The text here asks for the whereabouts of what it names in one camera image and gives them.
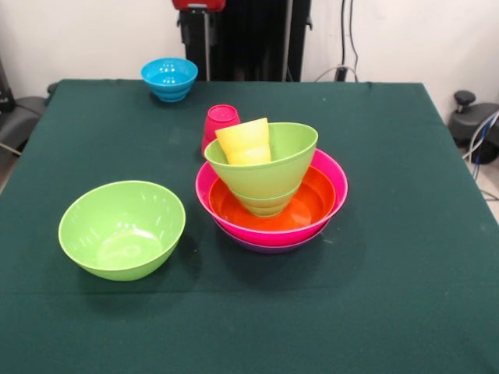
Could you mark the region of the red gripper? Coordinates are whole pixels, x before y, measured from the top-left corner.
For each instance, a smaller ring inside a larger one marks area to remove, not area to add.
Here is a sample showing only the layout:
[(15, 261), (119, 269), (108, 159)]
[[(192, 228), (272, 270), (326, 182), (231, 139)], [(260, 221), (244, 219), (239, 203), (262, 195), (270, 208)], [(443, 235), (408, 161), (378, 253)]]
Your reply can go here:
[[(221, 11), (224, 9), (226, 1), (225, 0), (173, 0), (174, 7), (181, 11), (179, 13), (179, 25), (181, 29), (182, 43), (189, 44), (191, 41), (191, 14), (185, 12), (188, 10), (200, 10), (200, 11)], [(218, 42), (218, 32), (217, 32), (217, 14), (215, 12), (209, 12), (209, 37), (210, 46), (214, 47)]]

